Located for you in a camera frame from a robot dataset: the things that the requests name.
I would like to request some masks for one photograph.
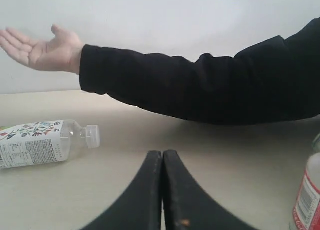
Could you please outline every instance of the open palm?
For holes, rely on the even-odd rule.
[[[19,63],[42,71],[75,71],[83,43],[75,32],[53,25],[51,41],[35,40],[14,28],[0,30],[0,46]]]

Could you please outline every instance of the bottle cap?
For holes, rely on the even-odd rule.
[[[86,126],[86,143],[88,148],[100,147],[100,130],[97,125]]]

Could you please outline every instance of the plastic water bottle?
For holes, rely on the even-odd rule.
[[[320,134],[313,141],[313,149],[315,154],[306,164],[290,230],[320,230]]]
[[[0,127],[0,168],[66,161],[83,147],[99,146],[99,127],[74,120]]]

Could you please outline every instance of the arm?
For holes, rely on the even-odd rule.
[[[196,62],[85,45],[83,90],[177,118],[215,124],[298,120],[320,113],[320,19],[232,57]]]

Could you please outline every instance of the table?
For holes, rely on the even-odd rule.
[[[216,201],[258,229],[288,229],[318,118],[222,127],[147,112],[108,95],[0,95],[0,125],[98,124],[101,147],[64,163],[0,171],[0,228],[80,229],[126,189],[149,150],[175,149]]]

